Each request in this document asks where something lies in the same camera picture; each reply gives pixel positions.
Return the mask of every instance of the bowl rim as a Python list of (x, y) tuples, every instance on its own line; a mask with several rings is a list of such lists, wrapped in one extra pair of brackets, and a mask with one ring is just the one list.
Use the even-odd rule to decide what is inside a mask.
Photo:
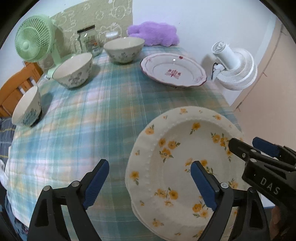
[[(131, 39), (140, 39), (142, 40), (143, 42), (141, 44), (137, 44), (135, 46), (131, 46), (131, 47), (128, 47), (128, 48), (106, 48), (106, 45), (110, 42), (113, 42), (113, 41), (118, 41), (119, 39), (127, 39), (127, 38), (131, 38)], [(124, 38), (118, 38), (118, 39), (113, 39), (107, 43), (104, 44), (104, 49), (105, 50), (126, 50), (126, 49), (132, 49), (132, 48), (135, 48), (135, 47), (138, 47), (138, 46), (141, 46), (145, 43), (145, 39), (142, 39), (142, 38), (137, 38), (137, 37), (124, 37)]]
[(65, 76), (60, 77), (60, 78), (57, 78), (57, 79), (60, 80), (60, 79), (62, 79), (62, 78), (65, 78), (65, 77), (71, 76), (73, 73), (75, 73), (76, 71), (78, 71), (79, 69), (81, 69), (82, 67), (84, 67), (85, 65), (87, 65), (87, 63), (93, 58), (93, 55), (92, 55), (92, 53), (90, 53), (90, 52), (80, 53), (80, 54), (74, 55), (74, 56), (72, 56), (71, 58), (69, 58), (69, 59), (67, 59), (66, 61), (64, 61), (61, 65), (59, 65), (59, 66), (54, 70), (54, 72), (53, 72), (53, 74), (52, 74), (52, 78), (53, 78), (54, 80), (57, 80), (57, 79), (54, 77), (54, 74), (55, 74), (55, 72), (57, 71), (57, 69), (58, 69), (59, 67), (61, 67), (63, 64), (65, 64), (66, 62), (68, 62), (68, 61), (70, 61), (71, 59), (73, 59), (73, 58), (75, 58), (75, 57), (77, 57), (77, 56), (80, 56), (80, 55), (89, 55), (89, 56), (90, 56), (90, 59), (89, 59), (84, 65), (80, 66), (78, 69), (76, 69), (76, 70), (74, 70), (73, 72), (71, 72), (71, 74), (65, 75)]
[(16, 118), (16, 117), (15, 117), (15, 110), (17, 109), (17, 106), (18, 106), (19, 103), (21, 102), (22, 98), (24, 98), (24, 96), (26, 95), (26, 93), (28, 93), (30, 90), (31, 90), (31, 92), (33, 92), (34, 89), (36, 89), (36, 91), (35, 91), (35, 94), (34, 94), (32, 100), (30, 101), (30, 104), (31, 104), (32, 101), (33, 101), (33, 99), (34, 99), (34, 97), (36, 96), (37, 92), (39, 91), (39, 88), (38, 88), (37, 85), (34, 85), (34, 86), (31, 87), (30, 89), (28, 89), (28, 91), (25, 92), (25, 93), (23, 94), (23, 96), (20, 98), (19, 102), (17, 103), (17, 105), (16, 105), (16, 107), (15, 107), (13, 113), (12, 113), (12, 116), (11, 116), (11, 122), (12, 122), (14, 125), (17, 125), (17, 124), (20, 122), (20, 120), (23, 119), (23, 117), (24, 117), (24, 115), (25, 115), (25, 113), (26, 113), (26, 111), (27, 111), (27, 109), (28, 109), (28, 107), (29, 107), (29, 106), (27, 106), (27, 108), (25, 109), (24, 113), (23, 113), (23, 114), (17, 119), (16, 122), (14, 122), (13, 119)]

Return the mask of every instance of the fan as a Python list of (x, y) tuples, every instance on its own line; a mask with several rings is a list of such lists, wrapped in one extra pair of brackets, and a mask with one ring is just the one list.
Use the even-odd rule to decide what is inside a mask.
[(258, 74), (253, 56), (245, 49), (231, 49), (225, 42), (218, 42), (212, 47), (213, 54), (222, 64), (215, 63), (213, 77), (229, 90), (242, 90), (249, 87)]
[(49, 77), (62, 63), (55, 41), (56, 28), (49, 17), (36, 15), (21, 24), (15, 37), (15, 49), (27, 62), (37, 62), (51, 53), (55, 67), (48, 70)]

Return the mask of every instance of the wallpaper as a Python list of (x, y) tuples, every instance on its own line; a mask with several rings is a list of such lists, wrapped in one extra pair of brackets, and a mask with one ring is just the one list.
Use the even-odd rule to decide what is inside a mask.
[[(103, 47), (105, 34), (118, 31), (125, 37), (126, 29), (133, 24), (132, 0), (89, 0), (72, 6), (52, 16), (58, 29), (55, 31), (58, 50), (61, 57), (70, 53), (81, 53), (77, 30), (95, 24), (96, 35)], [(43, 70), (53, 65), (49, 54), (38, 62)]]

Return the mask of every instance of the table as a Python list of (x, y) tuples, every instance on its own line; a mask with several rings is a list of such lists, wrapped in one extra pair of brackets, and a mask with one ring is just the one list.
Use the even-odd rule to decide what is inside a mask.
[[(106, 53), (94, 58), (89, 79), (68, 90), (54, 80), (38, 82), (43, 114), (33, 128), (17, 127), (6, 173), (8, 200), (26, 226), (42, 188), (68, 186), (93, 170), (100, 159), (110, 173), (95, 204), (87, 210), (102, 240), (161, 240), (134, 216), (124, 177), (135, 140), (145, 126), (165, 111), (201, 106), (217, 111), (238, 128), (227, 102), (212, 82), (176, 89), (141, 72), (143, 57), (160, 52), (186, 55), (179, 47), (144, 47), (131, 64), (114, 64)], [(67, 210), (65, 221), (75, 232)]]

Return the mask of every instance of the white bowl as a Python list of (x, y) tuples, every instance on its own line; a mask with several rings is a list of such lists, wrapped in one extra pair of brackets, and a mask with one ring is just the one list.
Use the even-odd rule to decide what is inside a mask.
[(92, 59), (92, 53), (75, 55), (57, 67), (52, 78), (67, 88), (78, 87), (89, 77)]
[(125, 64), (139, 56), (144, 43), (141, 38), (124, 37), (107, 42), (104, 49), (113, 61)]
[(31, 126), (41, 113), (41, 96), (37, 86), (30, 88), (18, 102), (12, 123), (17, 126)]

